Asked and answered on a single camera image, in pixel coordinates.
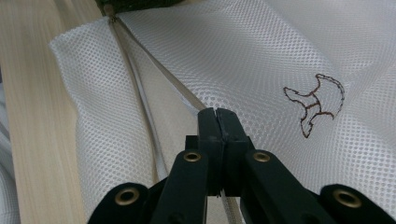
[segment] wooden surface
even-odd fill
[[[48,43],[100,18],[93,0],[1,0],[0,66],[22,223],[84,223],[76,111]]]

